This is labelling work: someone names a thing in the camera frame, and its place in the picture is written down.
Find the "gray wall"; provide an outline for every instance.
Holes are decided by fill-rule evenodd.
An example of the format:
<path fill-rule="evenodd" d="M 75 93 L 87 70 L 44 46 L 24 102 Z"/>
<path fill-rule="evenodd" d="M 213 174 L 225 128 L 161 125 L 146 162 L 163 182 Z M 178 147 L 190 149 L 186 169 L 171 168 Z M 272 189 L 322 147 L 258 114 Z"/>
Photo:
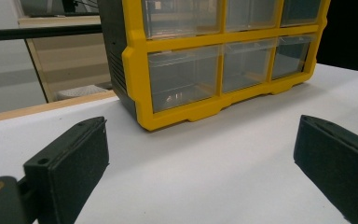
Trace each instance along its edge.
<path fill-rule="evenodd" d="M 0 29 L 18 28 L 13 1 L 0 0 Z M 0 41 L 0 112 L 45 102 L 24 41 Z"/>

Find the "black side panel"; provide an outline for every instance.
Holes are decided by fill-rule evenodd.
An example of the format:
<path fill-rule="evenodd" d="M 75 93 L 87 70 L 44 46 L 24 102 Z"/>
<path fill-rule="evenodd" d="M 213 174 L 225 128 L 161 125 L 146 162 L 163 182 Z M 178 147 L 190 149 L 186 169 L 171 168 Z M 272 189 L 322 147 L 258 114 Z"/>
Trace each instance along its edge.
<path fill-rule="evenodd" d="M 24 164 L 43 204 L 40 224 L 75 223 L 109 162 L 105 119 L 79 122 Z"/>
<path fill-rule="evenodd" d="M 302 116 L 295 161 L 351 223 L 358 223 L 358 135 L 322 119 Z"/>
<path fill-rule="evenodd" d="M 121 58 L 121 54 L 127 47 L 122 0 L 99 0 L 98 5 L 112 87 L 120 101 L 136 119 L 135 102 L 127 94 L 126 78 Z"/>

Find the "table surface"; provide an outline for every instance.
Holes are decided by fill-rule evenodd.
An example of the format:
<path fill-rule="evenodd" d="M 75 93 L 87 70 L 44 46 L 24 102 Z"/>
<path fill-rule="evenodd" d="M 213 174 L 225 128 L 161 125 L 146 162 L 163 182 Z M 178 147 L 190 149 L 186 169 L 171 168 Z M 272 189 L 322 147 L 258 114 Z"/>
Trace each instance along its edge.
<path fill-rule="evenodd" d="M 318 64 L 290 91 L 152 133 L 117 97 L 1 120 L 0 175 L 105 116 L 110 165 L 76 223 L 348 223 L 294 163 L 302 114 L 358 134 L 358 72 Z"/>

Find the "small parts organizer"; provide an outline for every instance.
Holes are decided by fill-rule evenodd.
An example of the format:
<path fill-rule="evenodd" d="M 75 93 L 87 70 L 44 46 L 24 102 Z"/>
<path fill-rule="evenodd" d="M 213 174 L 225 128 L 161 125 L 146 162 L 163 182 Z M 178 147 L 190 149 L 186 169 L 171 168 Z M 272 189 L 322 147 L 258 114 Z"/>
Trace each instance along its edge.
<path fill-rule="evenodd" d="M 308 80 L 330 0 L 99 4 L 114 90 L 155 130 Z"/>

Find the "yellow frame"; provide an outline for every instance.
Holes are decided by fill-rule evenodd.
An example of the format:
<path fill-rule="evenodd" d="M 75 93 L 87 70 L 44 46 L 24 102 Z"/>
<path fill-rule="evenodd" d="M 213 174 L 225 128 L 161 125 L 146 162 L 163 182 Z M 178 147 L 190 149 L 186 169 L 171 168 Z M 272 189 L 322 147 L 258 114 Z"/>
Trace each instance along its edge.
<path fill-rule="evenodd" d="M 195 121 L 219 113 L 239 101 L 261 94 L 277 94 L 290 90 L 294 85 L 304 82 L 313 74 L 316 65 L 316 54 L 327 24 L 327 11 L 330 0 L 322 0 L 316 24 L 294 27 L 280 27 L 283 1 L 278 0 L 278 22 L 276 27 L 265 30 L 254 30 L 237 33 L 224 33 L 227 0 L 221 0 L 221 32 L 215 35 L 200 35 L 175 39 L 147 40 L 145 38 L 143 11 L 141 0 L 123 0 L 123 11 L 126 25 L 128 46 L 122 53 L 127 93 L 135 102 L 137 120 L 147 130 L 155 130 L 182 120 Z M 316 35 L 316 40 L 310 43 L 307 60 L 303 72 L 271 80 L 275 50 L 271 52 L 271 63 L 268 68 L 268 78 L 265 83 L 239 91 L 222 93 L 223 57 L 219 58 L 216 95 L 188 105 L 180 105 L 158 113 L 153 113 L 149 68 L 147 53 L 168 49 L 188 49 L 208 45 L 225 44 L 237 41 L 250 41 L 273 38 L 283 35 Z"/>

